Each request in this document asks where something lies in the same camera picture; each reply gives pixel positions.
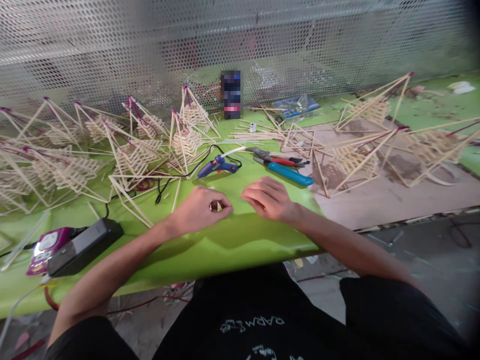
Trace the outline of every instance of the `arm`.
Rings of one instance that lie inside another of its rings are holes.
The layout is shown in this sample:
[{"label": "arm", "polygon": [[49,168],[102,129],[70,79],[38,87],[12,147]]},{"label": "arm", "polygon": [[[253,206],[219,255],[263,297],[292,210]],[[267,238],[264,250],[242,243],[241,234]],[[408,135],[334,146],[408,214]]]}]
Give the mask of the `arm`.
[{"label": "arm", "polygon": [[247,186],[241,198],[263,218],[282,222],[307,235],[359,276],[375,275],[417,287],[407,268],[363,236],[292,202],[285,186],[264,176]]},{"label": "arm", "polygon": [[76,283],[61,303],[48,346],[82,320],[107,316],[113,294],[163,243],[208,228],[232,211],[225,194],[197,186],[171,215],[104,258]]}]

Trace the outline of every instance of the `perforated metal sheet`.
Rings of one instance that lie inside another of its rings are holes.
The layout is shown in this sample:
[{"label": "perforated metal sheet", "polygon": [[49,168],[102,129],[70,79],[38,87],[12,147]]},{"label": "perforated metal sheet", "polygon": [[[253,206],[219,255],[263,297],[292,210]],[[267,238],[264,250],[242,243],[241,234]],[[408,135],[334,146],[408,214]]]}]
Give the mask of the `perforated metal sheet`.
[{"label": "perforated metal sheet", "polygon": [[242,71],[245,104],[461,73],[479,56],[464,3],[0,0],[0,106],[178,110],[188,84],[211,110],[221,70]]}]

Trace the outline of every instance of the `person's right hand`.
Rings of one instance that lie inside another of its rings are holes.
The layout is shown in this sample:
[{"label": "person's right hand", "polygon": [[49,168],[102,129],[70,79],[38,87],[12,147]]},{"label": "person's right hand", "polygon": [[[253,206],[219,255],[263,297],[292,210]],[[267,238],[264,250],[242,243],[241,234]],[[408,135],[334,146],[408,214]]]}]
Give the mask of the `person's right hand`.
[{"label": "person's right hand", "polygon": [[297,203],[290,200],[285,185],[270,176],[263,176],[248,185],[240,198],[265,219],[288,223],[297,214]]}]

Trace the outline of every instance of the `cable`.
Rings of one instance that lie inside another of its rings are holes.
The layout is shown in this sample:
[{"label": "cable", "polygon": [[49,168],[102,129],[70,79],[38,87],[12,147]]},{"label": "cable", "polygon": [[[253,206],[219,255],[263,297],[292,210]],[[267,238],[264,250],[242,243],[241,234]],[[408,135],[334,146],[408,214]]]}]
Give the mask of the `cable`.
[{"label": "cable", "polygon": [[[220,148],[220,146],[218,146],[217,144],[212,144],[212,145],[210,145],[210,148],[208,149],[207,154],[203,157],[202,160],[199,161],[199,163],[193,168],[192,171],[190,171],[190,172],[189,172],[188,174],[186,174],[186,175],[174,175],[174,177],[175,177],[175,178],[186,178],[186,177],[190,176],[191,174],[193,174],[193,173],[198,169],[198,167],[205,161],[205,159],[210,155],[210,153],[212,152],[212,149],[213,149],[213,148],[217,148],[222,154],[225,154],[224,151]],[[235,162],[235,163],[238,163],[238,164],[239,164],[239,165],[238,165],[238,168],[239,168],[239,169],[242,167],[242,162],[241,162],[240,160],[231,158],[231,157],[228,156],[228,155],[225,156],[225,157],[226,157],[227,159],[230,159],[231,161],[233,161],[233,162]],[[145,178],[145,179],[143,179],[143,181],[150,181],[150,180],[156,181],[156,179],[153,179],[153,178]],[[160,179],[158,179],[158,184],[157,184],[158,195],[157,195],[157,197],[156,197],[156,199],[155,199],[155,205],[158,205],[158,204],[160,203],[160,201],[162,200],[162,194],[164,193],[165,188],[166,188],[167,185],[170,183],[170,181],[172,181],[172,177],[170,177],[170,178],[166,181],[165,185],[164,185],[163,188],[160,190]],[[150,189],[150,184],[149,184],[149,186],[148,186],[147,188],[142,188],[142,189],[139,189],[138,186],[135,188],[135,190],[145,191],[145,190],[149,190],[149,189]],[[133,196],[136,196],[136,195],[137,195],[137,192],[136,192],[135,190],[127,191],[127,194],[130,193],[130,192],[134,192],[135,195],[133,195]],[[118,195],[115,195],[115,196],[113,196],[113,197],[110,199],[110,201],[112,201],[113,199],[116,199],[116,198],[118,198],[118,197],[119,197]],[[105,203],[105,209],[106,209],[106,215],[105,215],[104,218],[107,219],[107,218],[109,217],[109,215],[110,215],[110,209],[109,209],[109,203],[108,203],[108,202]]]},{"label": "cable", "polygon": [[[37,243],[38,243],[38,241],[35,241],[35,242],[32,242],[31,244],[25,245],[22,250],[33,249],[35,247],[35,245],[37,245]],[[11,253],[11,251],[7,251],[7,252],[3,253],[2,255],[0,255],[0,258],[4,257],[4,256],[6,256],[10,253]]]},{"label": "cable", "polygon": [[304,278],[304,279],[300,279],[300,280],[297,280],[296,282],[297,282],[297,283],[302,283],[302,282],[308,281],[308,280],[322,279],[322,278],[326,278],[327,276],[330,276],[330,275],[335,275],[335,274],[339,274],[339,273],[344,273],[344,272],[347,272],[347,271],[349,271],[349,269],[344,268],[344,269],[342,269],[342,270],[338,270],[338,271],[334,271],[334,272],[329,272],[329,273],[326,273],[326,274],[323,274],[323,275],[312,276],[312,277],[307,277],[307,278]]},{"label": "cable", "polygon": [[[205,161],[206,158],[209,157],[210,153],[212,152],[212,149],[213,148],[217,148],[222,154],[225,154],[224,151],[220,148],[220,146],[218,146],[217,144],[212,144],[210,145],[210,148],[208,149],[208,152],[206,153],[206,155],[203,157],[202,160],[200,160],[200,162],[193,168],[192,171],[190,171],[188,174],[186,175],[175,175],[176,178],[185,178],[185,177],[188,177],[190,176],[191,174],[193,174],[197,168]],[[238,165],[238,168],[240,169],[242,167],[242,162],[240,160],[237,160],[237,159],[233,159],[231,158],[230,156],[225,156],[227,159],[230,159],[231,161],[235,162],[235,163],[239,163],[240,165]],[[169,178],[167,180],[167,182],[165,183],[165,185],[163,186],[163,189],[160,190],[160,181],[158,181],[158,196],[156,197],[155,199],[155,204],[158,205],[160,203],[160,201],[162,200],[162,194],[164,193],[165,191],[165,188],[167,187],[167,185],[170,183],[170,181],[172,180],[172,178]]]},{"label": "cable", "polygon": [[[453,225],[451,225],[449,228],[448,228],[448,234],[450,235],[451,239],[453,240],[453,242],[455,244],[457,244],[459,247],[461,247],[462,249],[470,249],[473,247],[472,243],[470,242],[469,240],[469,237],[467,235],[465,235],[465,233],[462,231],[461,227],[463,225],[480,225],[480,222],[460,222],[460,223],[455,223],[453,220],[451,221],[453,223]],[[463,237],[463,240],[465,240],[465,243],[466,243],[466,246],[464,245],[461,245],[460,243],[458,243],[456,240],[455,240],[455,237],[453,236],[453,229],[457,228],[458,232],[460,233],[460,235]]]},{"label": "cable", "polygon": [[[48,305],[50,305],[50,307],[52,308],[52,310],[55,310],[55,311],[58,311],[60,306],[52,300],[52,297],[50,296],[49,294],[49,288],[48,286],[45,286],[44,288],[44,293],[45,293],[45,300],[46,302],[48,303]],[[133,309],[136,309],[136,308],[139,308],[143,305],[147,305],[147,304],[150,304],[152,302],[154,302],[155,300],[157,299],[160,299],[160,298],[167,298],[167,299],[175,299],[175,300],[180,300],[180,301],[183,301],[185,303],[189,303],[190,301],[189,300],[186,300],[184,298],[181,298],[181,297],[178,297],[178,296],[168,296],[168,295],[163,295],[163,296],[155,296],[154,298],[151,298],[150,300],[148,301],[145,301],[145,302],[142,302],[138,305],[135,305],[135,306],[131,306],[131,307],[127,307],[127,308],[124,308],[124,309],[121,309],[121,310],[115,310],[115,311],[109,311],[107,314],[108,315],[111,315],[111,314],[117,314],[117,313],[123,313],[123,312],[126,312],[126,311],[129,311],[129,310],[133,310]]]},{"label": "cable", "polygon": [[[128,194],[128,196],[130,196],[131,198],[134,198],[135,196],[137,196],[137,192],[135,190],[130,190],[130,191],[127,191],[126,192]],[[119,196],[118,194],[115,195],[115,196],[112,196],[111,199],[110,199],[110,202],[113,200],[113,199],[117,199]],[[110,209],[109,209],[109,202],[106,202],[105,203],[105,209],[106,209],[106,214],[104,216],[104,219],[108,219],[109,215],[110,215]]]}]

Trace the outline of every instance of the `pliers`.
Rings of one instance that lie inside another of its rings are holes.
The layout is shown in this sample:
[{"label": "pliers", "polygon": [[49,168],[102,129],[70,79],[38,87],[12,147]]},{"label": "pliers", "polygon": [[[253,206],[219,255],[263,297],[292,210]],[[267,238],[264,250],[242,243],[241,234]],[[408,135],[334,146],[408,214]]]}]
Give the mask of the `pliers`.
[{"label": "pliers", "polygon": [[246,149],[257,154],[263,160],[268,162],[278,163],[278,164],[293,167],[293,168],[305,167],[305,164],[301,163],[302,159],[298,157],[290,157],[281,152],[264,151],[256,147],[247,147]]}]

